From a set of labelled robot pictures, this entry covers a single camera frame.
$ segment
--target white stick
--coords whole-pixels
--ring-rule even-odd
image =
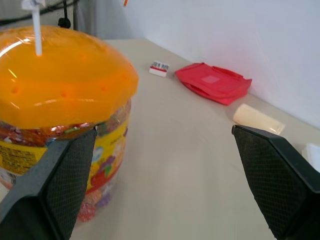
[[[32,10],[32,20],[33,20],[33,31],[35,36],[35,54],[37,56],[42,55],[42,37],[41,37],[41,27],[40,27],[40,10],[39,6],[35,6]]]

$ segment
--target red bag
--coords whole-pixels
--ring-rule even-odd
[[[223,105],[229,105],[248,93],[252,79],[205,63],[195,63],[175,72],[178,79],[193,92]]]

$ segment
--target orange lid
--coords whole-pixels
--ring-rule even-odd
[[[0,33],[0,121],[33,129],[107,120],[135,94],[138,75],[117,50],[87,34],[42,26]]]

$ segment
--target white object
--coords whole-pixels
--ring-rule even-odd
[[[169,65],[160,61],[154,61],[150,66],[149,73],[158,75],[160,77],[166,77],[168,73]]]
[[[310,165],[320,173],[320,146],[307,143],[302,150],[302,156],[310,163]]]
[[[108,43],[133,63],[139,88],[114,198],[71,240],[274,240],[249,189],[227,107],[148,69],[155,56],[172,71],[191,63],[143,39]],[[320,130],[250,94],[237,102],[281,119],[295,145],[320,139]]]
[[[35,37],[35,54],[42,55],[42,37],[40,25],[40,9],[39,5],[46,5],[45,0],[22,0],[21,7],[23,10],[32,12],[33,31]]]
[[[286,126],[282,122],[275,120],[247,104],[242,104],[238,107],[233,116],[233,121],[240,125],[265,130],[277,135],[279,135]]]

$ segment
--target red pouch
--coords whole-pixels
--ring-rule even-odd
[[[178,79],[193,92],[223,105],[229,105],[248,93],[252,79],[205,63],[195,63],[175,72]]]

